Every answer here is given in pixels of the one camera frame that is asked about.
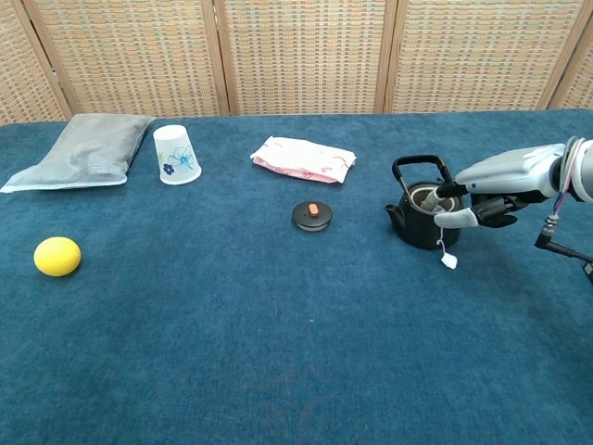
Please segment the gray pillow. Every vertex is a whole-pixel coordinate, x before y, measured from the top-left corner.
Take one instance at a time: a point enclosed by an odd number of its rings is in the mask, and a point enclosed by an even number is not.
[[[37,165],[15,173],[1,193],[124,184],[130,162],[155,118],[76,114]]]

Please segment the teapot lid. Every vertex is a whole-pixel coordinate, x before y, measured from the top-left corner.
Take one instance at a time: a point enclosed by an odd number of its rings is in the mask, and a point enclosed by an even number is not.
[[[293,209],[293,221],[307,232],[319,232],[332,220],[332,209],[320,201],[304,201]]]

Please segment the blue carpet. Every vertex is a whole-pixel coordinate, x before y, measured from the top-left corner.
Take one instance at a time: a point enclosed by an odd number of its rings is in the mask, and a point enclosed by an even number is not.
[[[193,183],[158,179],[166,123],[188,129]],[[0,183],[64,126],[1,127]],[[593,288],[533,247],[552,202],[462,231],[456,271],[384,210],[396,157],[455,173],[573,134],[593,138],[593,112],[157,120],[125,185],[0,195],[0,443],[593,443]],[[358,159],[342,185],[288,178],[249,159],[270,135]],[[327,230],[291,224],[307,199]],[[556,240],[593,254],[592,217],[567,199]],[[82,249],[60,279],[32,262],[54,235]]]

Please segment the paper cup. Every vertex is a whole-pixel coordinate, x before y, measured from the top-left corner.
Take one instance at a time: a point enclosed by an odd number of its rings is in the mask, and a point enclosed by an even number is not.
[[[160,180],[168,185],[191,183],[202,174],[196,153],[182,125],[166,125],[153,133]]]

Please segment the yellow ball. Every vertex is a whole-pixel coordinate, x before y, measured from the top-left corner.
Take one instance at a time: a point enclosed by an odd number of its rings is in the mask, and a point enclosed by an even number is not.
[[[78,245],[64,236],[54,236],[43,241],[33,254],[35,266],[50,276],[63,276],[71,273],[81,262]]]

